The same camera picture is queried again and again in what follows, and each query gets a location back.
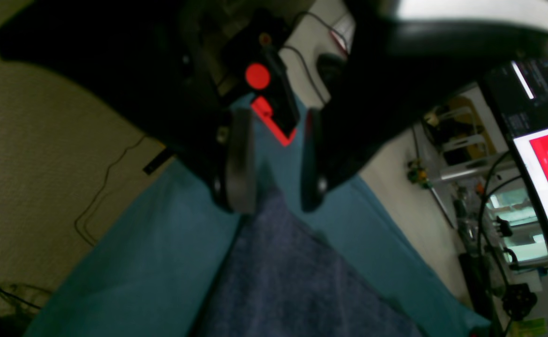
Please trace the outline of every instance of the red plastic part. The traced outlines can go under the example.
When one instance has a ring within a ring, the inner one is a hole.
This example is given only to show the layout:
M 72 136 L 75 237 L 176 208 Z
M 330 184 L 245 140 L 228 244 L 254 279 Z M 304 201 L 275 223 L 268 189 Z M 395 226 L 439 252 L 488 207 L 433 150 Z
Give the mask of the red plastic part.
M 253 103 L 251 103 L 251 108 L 255 113 L 257 113 L 257 116 L 261 119 L 264 124 L 270 129 L 270 132 L 278 139 L 278 141 L 283 145 L 283 147 L 287 147 L 290 143 L 293 142 L 293 139 L 295 138 L 295 134 L 297 133 L 297 128 L 291 132 L 291 134 L 287 137 L 272 121 L 272 107 L 270 106 L 270 103 L 263 97 L 258 96 L 255 98 Z
M 259 63 L 250 64 L 244 73 L 244 78 L 255 90 L 264 90 L 270 85 L 270 71 Z

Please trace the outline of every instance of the fabric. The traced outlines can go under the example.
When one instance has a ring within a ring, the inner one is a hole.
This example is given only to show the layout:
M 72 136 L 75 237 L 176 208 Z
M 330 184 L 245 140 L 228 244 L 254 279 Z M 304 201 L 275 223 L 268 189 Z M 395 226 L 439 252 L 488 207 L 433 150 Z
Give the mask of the fabric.
M 252 96 L 235 106 L 249 107 Z M 463 307 L 409 244 L 366 183 L 354 177 L 314 213 L 300 210 L 305 107 L 281 147 L 255 121 L 255 165 L 310 226 L 430 337 L 466 337 L 489 322 Z M 181 336 L 197 315 L 240 216 L 212 203 L 205 184 L 174 162 L 112 226 L 33 321 L 27 337 Z
M 244 221 L 197 337 L 421 337 L 273 191 Z

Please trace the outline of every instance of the floor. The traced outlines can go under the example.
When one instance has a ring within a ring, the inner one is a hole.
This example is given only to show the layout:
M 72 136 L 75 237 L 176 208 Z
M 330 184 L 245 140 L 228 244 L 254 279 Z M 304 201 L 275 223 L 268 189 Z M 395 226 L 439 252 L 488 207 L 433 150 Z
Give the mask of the floor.
M 0 24 L 28 0 L 0 2 Z M 311 9 L 334 23 L 346 9 L 340 0 L 318 0 Z M 315 74 L 315 56 L 336 51 L 326 28 L 305 17 L 289 39 Z M 295 93 L 307 106 L 319 98 L 296 55 L 281 52 Z M 320 91 L 326 90 L 315 79 Z M 89 247 L 73 230 L 74 219 L 99 188 L 105 167 L 141 134 L 103 103 L 50 72 L 0 61 L 0 284 L 57 288 Z M 88 227 L 100 237 L 160 172 L 141 169 L 161 151 L 143 141 L 113 171 L 103 203 Z M 361 172 L 406 237 L 464 303 L 467 289 L 458 263 L 459 242 L 430 192 L 411 185 L 405 165 L 415 158 L 411 132 L 387 146 Z

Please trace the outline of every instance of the black device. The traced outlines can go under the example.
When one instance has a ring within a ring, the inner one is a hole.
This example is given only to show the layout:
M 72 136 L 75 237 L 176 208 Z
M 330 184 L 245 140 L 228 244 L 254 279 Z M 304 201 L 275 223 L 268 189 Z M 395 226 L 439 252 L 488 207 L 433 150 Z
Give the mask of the black device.
M 506 62 L 479 84 L 522 172 L 548 245 L 548 54 Z
M 220 105 L 201 47 L 208 3 L 40 0 L 0 27 L 0 55 L 85 86 L 177 153 L 218 205 L 250 212 L 252 113 Z M 306 126 L 301 188 L 307 211 L 455 90 L 502 62 L 548 48 L 545 0 L 345 3 L 356 29 L 342 85 L 320 111 L 311 109 Z M 277 102 L 291 100 L 285 89 L 273 95 Z

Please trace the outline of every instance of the red button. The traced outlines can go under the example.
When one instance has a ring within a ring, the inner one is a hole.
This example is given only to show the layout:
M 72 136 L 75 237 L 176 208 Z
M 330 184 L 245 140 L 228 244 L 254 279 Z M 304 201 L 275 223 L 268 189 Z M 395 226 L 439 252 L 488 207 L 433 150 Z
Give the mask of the red button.
M 247 83 L 255 90 L 266 89 L 270 84 L 270 71 L 259 63 L 250 64 L 244 73 Z

